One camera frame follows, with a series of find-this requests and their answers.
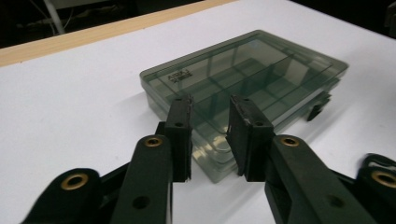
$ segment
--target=wooden surface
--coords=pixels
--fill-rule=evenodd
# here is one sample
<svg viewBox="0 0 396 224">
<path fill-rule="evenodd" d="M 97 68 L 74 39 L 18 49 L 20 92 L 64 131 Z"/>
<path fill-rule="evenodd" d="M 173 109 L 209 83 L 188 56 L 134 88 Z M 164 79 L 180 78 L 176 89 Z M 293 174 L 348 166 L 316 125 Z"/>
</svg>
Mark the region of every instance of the wooden surface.
<svg viewBox="0 0 396 224">
<path fill-rule="evenodd" d="M 159 23 L 174 20 L 211 7 L 230 3 L 234 0 L 207 0 L 183 7 L 175 7 L 124 21 L 77 31 L 66 35 L 37 40 L 5 49 L 0 49 L 0 66 L 21 63 L 34 58 L 75 48 L 116 35 L 144 29 Z"/>
</svg>

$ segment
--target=clear plastic organizer box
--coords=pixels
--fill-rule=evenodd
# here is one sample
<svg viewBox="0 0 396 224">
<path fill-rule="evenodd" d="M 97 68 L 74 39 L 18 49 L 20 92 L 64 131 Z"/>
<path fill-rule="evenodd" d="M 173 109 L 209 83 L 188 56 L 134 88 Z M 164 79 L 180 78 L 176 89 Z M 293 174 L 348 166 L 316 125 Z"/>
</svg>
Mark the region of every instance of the clear plastic organizer box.
<svg viewBox="0 0 396 224">
<path fill-rule="evenodd" d="M 193 96 L 192 156 L 216 183 L 236 168 L 225 139 L 230 95 L 253 100 L 278 132 L 326 105 L 346 69 L 346 63 L 254 31 L 150 68 L 140 77 L 150 107 L 162 120 L 175 98 Z"/>
</svg>

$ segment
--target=white tabletop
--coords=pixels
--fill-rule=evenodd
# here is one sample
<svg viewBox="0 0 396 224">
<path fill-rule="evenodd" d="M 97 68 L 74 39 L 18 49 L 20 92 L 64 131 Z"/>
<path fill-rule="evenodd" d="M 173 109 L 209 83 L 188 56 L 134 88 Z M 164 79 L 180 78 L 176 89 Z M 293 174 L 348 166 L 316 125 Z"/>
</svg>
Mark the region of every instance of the white tabletop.
<svg viewBox="0 0 396 224">
<path fill-rule="evenodd" d="M 354 177 L 369 152 L 396 159 L 396 41 L 280 0 L 241 0 L 127 35 L 0 68 L 0 223 L 21 222 L 57 175 L 101 175 L 129 161 L 159 119 L 140 86 L 145 69 L 253 30 L 349 64 L 332 101 L 284 133 Z M 174 223 L 274 223 L 263 183 L 213 184 L 192 164 L 175 184 Z"/>
</svg>

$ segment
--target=plastic storage box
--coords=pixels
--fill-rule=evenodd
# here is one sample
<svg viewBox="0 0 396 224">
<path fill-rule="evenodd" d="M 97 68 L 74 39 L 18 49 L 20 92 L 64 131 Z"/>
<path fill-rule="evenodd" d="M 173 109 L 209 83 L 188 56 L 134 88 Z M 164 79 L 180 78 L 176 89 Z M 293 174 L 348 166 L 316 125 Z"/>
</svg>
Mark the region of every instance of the plastic storage box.
<svg viewBox="0 0 396 224">
<path fill-rule="evenodd" d="M 276 131 L 314 117 L 347 64 L 263 31 L 254 31 L 140 74 L 150 107 L 165 120 L 171 102 L 194 98 L 192 156 L 213 182 L 236 168 L 225 139 L 230 95 L 253 100 Z"/>
</svg>

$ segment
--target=mounting hole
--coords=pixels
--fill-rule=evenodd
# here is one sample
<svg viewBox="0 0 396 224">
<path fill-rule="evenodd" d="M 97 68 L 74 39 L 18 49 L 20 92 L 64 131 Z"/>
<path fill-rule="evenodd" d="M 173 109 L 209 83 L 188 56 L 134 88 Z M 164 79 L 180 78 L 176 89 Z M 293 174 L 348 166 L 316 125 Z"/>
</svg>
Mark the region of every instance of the mounting hole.
<svg viewBox="0 0 396 224">
<path fill-rule="evenodd" d="M 162 143 L 163 140 L 161 138 L 156 138 L 156 137 L 150 137 L 145 141 L 146 147 L 157 147 Z"/>
<path fill-rule="evenodd" d="M 132 202 L 132 207 L 135 209 L 144 209 L 149 206 L 149 197 L 147 196 L 140 196 L 134 199 Z"/>
<path fill-rule="evenodd" d="M 62 181 L 61 188 L 64 190 L 79 189 L 88 182 L 88 176 L 86 174 L 73 174 L 69 175 L 64 181 Z"/>
<path fill-rule="evenodd" d="M 372 172 L 372 178 L 376 182 L 378 182 L 384 186 L 396 189 L 396 176 L 395 175 L 385 173 L 382 171 L 374 171 L 374 172 Z"/>
<path fill-rule="evenodd" d="M 327 195 L 327 201 L 332 207 L 343 207 L 344 201 L 334 195 Z"/>
<path fill-rule="evenodd" d="M 288 146 L 288 147 L 297 147 L 300 145 L 300 142 L 292 137 L 284 137 L 280 140 L 283 145 Z"/>
</svg>

